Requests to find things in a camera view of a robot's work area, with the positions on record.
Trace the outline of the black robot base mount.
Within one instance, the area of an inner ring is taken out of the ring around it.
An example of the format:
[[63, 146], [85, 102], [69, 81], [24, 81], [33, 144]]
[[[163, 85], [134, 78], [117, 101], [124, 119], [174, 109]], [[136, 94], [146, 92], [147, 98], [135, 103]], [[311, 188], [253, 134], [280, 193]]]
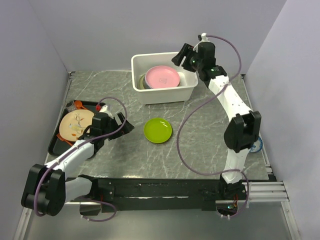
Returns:
[[101, 211], [215, 211], [217, 201], [246, 200], [245, 185], [220, 179], [102, 178], [82, 176], [93, 189], [85, 198], [101, 201]]

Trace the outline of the cream plate with branch motif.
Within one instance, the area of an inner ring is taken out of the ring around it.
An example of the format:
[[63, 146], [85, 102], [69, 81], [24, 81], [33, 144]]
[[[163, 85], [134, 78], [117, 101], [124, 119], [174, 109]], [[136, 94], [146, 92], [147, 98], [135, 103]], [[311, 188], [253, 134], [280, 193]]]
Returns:
[[143, 74], [143, 75], [139, 78], [139, 82], [138, 82], [138, 87], [139, 87], [140, 90], [145, 90], [144, 80], [145, 80], [145, 75]]

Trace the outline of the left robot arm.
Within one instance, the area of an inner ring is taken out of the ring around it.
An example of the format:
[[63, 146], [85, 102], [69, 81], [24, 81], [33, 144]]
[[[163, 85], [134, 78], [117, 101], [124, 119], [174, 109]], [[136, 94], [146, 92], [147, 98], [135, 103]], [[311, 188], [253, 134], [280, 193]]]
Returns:
[[42, 217], [56, 216], [65, 203], [77, 198], [100, 200], [102, 191], [97, 178], [79, 175], [68, 180], [68, 176], [80, 164], [93, 157], [104, 146], [105, 140], [117, 139], [134, 129], [127, 120], [126, 112], [119, 112], [117, 116], [121, 124], [108, 113], [95, 114], [91, 125], [84, 129], [72, 147], [47, 164], [33, 165], [27, 175], [21, 205]]

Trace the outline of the dark plate with deer motif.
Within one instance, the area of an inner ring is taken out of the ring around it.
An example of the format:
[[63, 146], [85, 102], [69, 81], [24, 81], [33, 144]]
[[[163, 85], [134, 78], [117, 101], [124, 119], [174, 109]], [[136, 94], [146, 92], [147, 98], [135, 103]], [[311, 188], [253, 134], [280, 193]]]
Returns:
[[146, 89], [149, 89], [149, 86], [147, 85], [146, 83], [146, 80], [145, 80], [145, 75], [142, 76], [142, 86], [143, 88], [146, 90]]

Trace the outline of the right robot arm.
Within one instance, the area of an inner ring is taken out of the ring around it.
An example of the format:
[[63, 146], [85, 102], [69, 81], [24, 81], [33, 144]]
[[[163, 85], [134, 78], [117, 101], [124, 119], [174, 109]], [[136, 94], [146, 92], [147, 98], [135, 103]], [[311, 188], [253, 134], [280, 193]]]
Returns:
[[258, 140], [262, 116], [240, 98], [224, 68], [216, 64], [215, 50], [215, 45], [210, 41], [200, 42], [197, 50], [185, 43], [171, 61], [177, 67], [197, 73], [228, 117], [229, 124], [223, 135], [227, 157], [224, 170], [220, 173], [225, 183], [219, 186], [218, 192], [222, 198], [230, 199], [237, 192], [234, 184], [242, 180], [247, 155]]

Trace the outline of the pink plate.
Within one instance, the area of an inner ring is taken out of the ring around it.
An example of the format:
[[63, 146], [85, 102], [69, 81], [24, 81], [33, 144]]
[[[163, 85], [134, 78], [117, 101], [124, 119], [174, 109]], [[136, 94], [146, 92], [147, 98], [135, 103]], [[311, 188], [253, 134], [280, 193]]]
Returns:
[[174, 68], [165, 65], [150, 68], [144, 79], [151, 89], [178, 87], [181, 81], [178, 72]]

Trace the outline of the blue plate with bamboo mat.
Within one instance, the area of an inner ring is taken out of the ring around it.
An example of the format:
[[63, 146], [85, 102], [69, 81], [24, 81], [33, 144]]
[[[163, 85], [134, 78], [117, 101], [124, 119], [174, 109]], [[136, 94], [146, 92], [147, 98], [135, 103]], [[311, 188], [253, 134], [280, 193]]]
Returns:
[[144, 82], [144, 87], [145, 87], [146, 89], [152, 89], [152, 87], [150, 87], [149, 84], [148, 84], [146, 81]]

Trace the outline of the green plate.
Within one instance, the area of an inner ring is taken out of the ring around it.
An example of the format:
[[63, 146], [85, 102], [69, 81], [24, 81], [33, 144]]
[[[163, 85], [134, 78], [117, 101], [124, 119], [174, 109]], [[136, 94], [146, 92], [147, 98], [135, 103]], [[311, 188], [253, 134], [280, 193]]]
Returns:
[[145, 138], [154, 144], [162, 144], [167, 142], [172, 134], [173, 128], [171, 124], [160, 117], [148, 120], [143, 128]]

